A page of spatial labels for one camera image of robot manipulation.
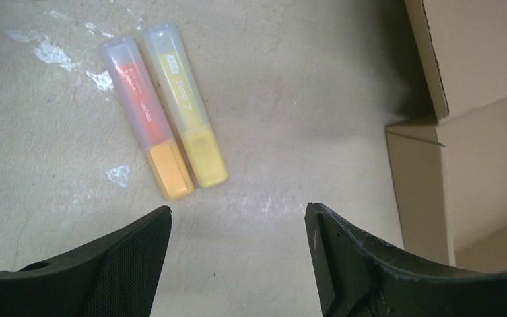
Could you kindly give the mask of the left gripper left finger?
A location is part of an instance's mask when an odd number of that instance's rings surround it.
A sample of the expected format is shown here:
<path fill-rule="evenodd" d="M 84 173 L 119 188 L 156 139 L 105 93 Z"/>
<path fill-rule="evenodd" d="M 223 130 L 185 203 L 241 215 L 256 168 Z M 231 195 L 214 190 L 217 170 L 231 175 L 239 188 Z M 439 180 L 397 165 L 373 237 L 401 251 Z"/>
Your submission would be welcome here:
<path fill-rule="evenodd" d="M 161 206 L 19 271 L 0 271 L 0 316 L 150 316 L 172 228 Z"/>

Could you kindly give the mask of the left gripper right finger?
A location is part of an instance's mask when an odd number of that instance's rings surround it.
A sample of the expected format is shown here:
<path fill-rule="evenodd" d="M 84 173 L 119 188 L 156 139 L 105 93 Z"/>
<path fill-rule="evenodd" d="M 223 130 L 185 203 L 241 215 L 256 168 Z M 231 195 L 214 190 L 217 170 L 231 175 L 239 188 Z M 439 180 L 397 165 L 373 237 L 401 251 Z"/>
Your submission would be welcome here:
<path fill-rule="evenodd" d="M 427 260 L 322 203 L 307 204 L 304 219 L 324 316 L 507 316 L 507 271 Z"/>

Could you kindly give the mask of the brown cardboard box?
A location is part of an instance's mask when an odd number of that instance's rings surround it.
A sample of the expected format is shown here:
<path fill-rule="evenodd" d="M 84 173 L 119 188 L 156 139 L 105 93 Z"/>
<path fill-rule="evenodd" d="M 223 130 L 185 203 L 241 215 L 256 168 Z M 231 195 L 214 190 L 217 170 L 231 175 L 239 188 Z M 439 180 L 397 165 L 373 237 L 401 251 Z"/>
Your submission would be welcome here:
<path fill-rule="evenodd" d="M 407 1 L 434 116 L 386 128 L 406 251 L 507 270 L 507 1 Z"/>

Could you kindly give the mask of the yellow marker pen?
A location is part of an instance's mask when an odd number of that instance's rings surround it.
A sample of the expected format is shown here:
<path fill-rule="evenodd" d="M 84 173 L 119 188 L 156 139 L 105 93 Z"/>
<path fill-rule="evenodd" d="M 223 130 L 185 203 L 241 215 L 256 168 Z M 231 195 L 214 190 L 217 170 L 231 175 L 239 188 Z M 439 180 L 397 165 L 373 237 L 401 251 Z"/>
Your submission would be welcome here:
<path fill-rule="evenodd" d="M 223 183 L 226 165 L 178 28 L 172 22 L 149 27 L 144 42 L 197 183 Z"/>

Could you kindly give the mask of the orange marker pen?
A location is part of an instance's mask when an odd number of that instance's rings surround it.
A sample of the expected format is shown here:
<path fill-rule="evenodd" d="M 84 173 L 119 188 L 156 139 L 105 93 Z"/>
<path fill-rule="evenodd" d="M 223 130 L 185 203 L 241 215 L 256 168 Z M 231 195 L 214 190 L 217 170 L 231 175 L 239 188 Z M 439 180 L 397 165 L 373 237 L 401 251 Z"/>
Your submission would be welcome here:
<path fill-rule="evenodd" d="M 194 190 L 193 181 L 135 40 L 114 38 L 99 48 L 164 198 L 174 201 L 188 196 Z"/>

